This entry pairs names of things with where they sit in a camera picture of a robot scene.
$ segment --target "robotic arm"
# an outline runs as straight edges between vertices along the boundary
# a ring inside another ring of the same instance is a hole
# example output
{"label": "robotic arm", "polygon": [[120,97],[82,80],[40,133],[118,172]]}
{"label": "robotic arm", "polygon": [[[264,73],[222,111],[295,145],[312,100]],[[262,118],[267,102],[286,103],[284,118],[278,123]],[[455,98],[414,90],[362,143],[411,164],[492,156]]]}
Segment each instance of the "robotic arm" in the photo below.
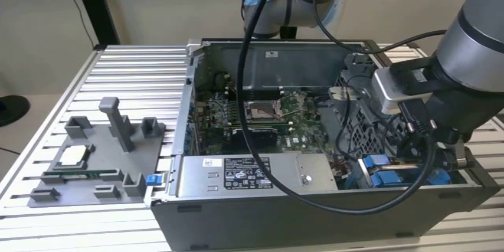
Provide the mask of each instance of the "robotic arm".
{"label": "robotic arm", "polygon": [[[502,0],[467,0],[438,49],[431,58],[406,61],[375,71],[372,84],[384,113],[402,111],[408,130],[414,135],[415,152],[424,152],[427,157],[422,173],[404,192],[387,203],[362,210],[330,207],[304,198],[294,192],[271,174],[254,145],[244,109],[244,67],[247,50],[252,36],[268,38],[278,33],[280,25],[314,27],[315,16],[310,11],[327,9],[327,0],[259,0],[258,7],[247,4],[247,29],[238,61],[236,94],[240,125],[252,157],[268,179],[291,197],[306,204],[339,214],[368,215],[383,212],[400,204],[424,184],[436,160],[443,160],[444,151],[438,151],[436,142],[452,147],[452,158],[446,160],[471,166],[464,158],[467,150],[463,142],[471,138],[472,131],[492,118],[504,106],[504,82],[500,82],[500,71],[504,71],[504,16]],[[310,10],[308,5],[318,5]],[[404,43],[398,43],[376,51],[352,50],[332,36],[332,41],[346,49],[366,54],[382,53]]]}
{"label": "robotic arm", "polygon": [[[246,3],[248,26],[258,0]],[[271,38],[282,26],[315,27],[314,0],[268,0],[254,37]],[[324,18],[334,0],[316,0]],[[504,108],[504,5],[503,0],[467,0],[439,49],[431,58],[379,70],[374,87],[384,113],[422,98],[438,128],[438,141],[455,144]]]}
{"label": "robotic arm", "polygon": [[[255,38],[272,38],[280,33],[282,26],[315,27],[312,14],[314,0],[268,0],[254,31]],[[323,18],[334,8],[335,0],[316,0],[318,11]],[[251,21],[258,0],[246,0],[246,27]]]}
{"label": "robotic arm", "polygon": [[503,0],[466,0],[434,56],[375,74],[382,111],[394,113],[398,103],[422,97],[440,142],[468,141],[504,108],[503,19]]}

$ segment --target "black pole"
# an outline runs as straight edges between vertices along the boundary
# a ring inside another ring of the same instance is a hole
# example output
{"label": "black pole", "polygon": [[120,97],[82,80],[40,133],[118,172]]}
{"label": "black pole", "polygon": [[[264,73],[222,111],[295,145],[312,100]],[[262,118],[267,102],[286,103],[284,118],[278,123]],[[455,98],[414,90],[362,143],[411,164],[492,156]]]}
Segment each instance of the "black pole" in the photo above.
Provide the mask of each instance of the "black pole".
{"label": "black pole", "polygon": [[82,0],[100,44],[120,44],[107,0]]}

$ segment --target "aluminum extrusion table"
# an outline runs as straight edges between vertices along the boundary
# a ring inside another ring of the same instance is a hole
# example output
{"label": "aluminum extrusion table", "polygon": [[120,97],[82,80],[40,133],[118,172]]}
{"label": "aluminum extrusion table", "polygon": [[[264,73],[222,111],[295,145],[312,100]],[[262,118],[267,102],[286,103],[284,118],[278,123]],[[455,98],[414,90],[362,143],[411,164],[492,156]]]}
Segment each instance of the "aluminum extrusion table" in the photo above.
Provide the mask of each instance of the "aluminum extrusion table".
{"label": "aluminum extrusion table", "polygon": [[[387,52],[392,62],[426,56],[416,48]],[[167,125],[158,171],[171,165],[174,132],[186,78],[186,46],[112,45],[94,51],[71,86],[0,183],[0,251],[170,251],[146,204],[28,208],[28,194],[67,136],[71,116],[107,123],[103,96],[118,96],[132,122],[156,116]],[[504,124],[492,119],[468,143],[479,162],[504,187]],[[503,251],[504,190],[472,212],[450,215],[420,238],[274,251]]]}

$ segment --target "blue latch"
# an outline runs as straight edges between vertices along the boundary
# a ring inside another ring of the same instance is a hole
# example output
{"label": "blue latch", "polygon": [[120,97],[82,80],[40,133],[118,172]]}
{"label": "blue latch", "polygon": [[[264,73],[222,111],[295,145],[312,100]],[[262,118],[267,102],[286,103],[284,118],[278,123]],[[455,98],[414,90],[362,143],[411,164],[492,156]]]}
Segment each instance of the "blue latch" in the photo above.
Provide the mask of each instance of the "blue latch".
{"label": "blue latch", "polygon": [[147,180],[146,180],[147,186],[158,186],[158,185],[162,185],[162,184],[163,184],[163,175],[151,174],[147,177]]}
{"label": "blue latch", "polygon": [[427,184],[431,185],[447,185],[451,184],[451,176],[448,171],[442,168],[435,168],[427,179]]}
{"label": "blue latch", "polygon": [[388,159],[387,155],[368,155],[363,160],[367,168],[391,164],[391,160]]}
{"label": "blue latch", "polygon": [[398,186],[403,183],[395,171],[378,171],[371,175],[371,180],[375,187]]}

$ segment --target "white component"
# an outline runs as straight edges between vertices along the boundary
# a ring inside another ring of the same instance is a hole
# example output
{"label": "white component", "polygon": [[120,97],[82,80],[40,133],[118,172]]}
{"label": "white component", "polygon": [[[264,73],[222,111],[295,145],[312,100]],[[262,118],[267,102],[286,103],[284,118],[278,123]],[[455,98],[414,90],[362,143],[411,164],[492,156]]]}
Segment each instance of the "white component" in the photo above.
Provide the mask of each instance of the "white component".
{"label": "white component", "polygon": [[[419,76],[418,80],[420,79],[420,81],[423,81],[424,77],[420,77],[420,75],[422,74],[416,73],[415,77]],[[424,102],[427,102],[432,95],[432,93],[416,94],[414,96],[403,94],[392,80],[390,67],[380,68],[375,71],[372,76],[372,88],[382,104],[382,112],[386,114],[399,113],[400,102],[412,99],[422,99]]]}
{"label": "white component", "polygon": [[62,165],[76,165],[88,153],[88,149],[84,145],[70,146],[66,148],[62,154]]}
{"label": "white component", "polygon": [[203,159],[204,168],[220,168],[223,167],[223,159]]}

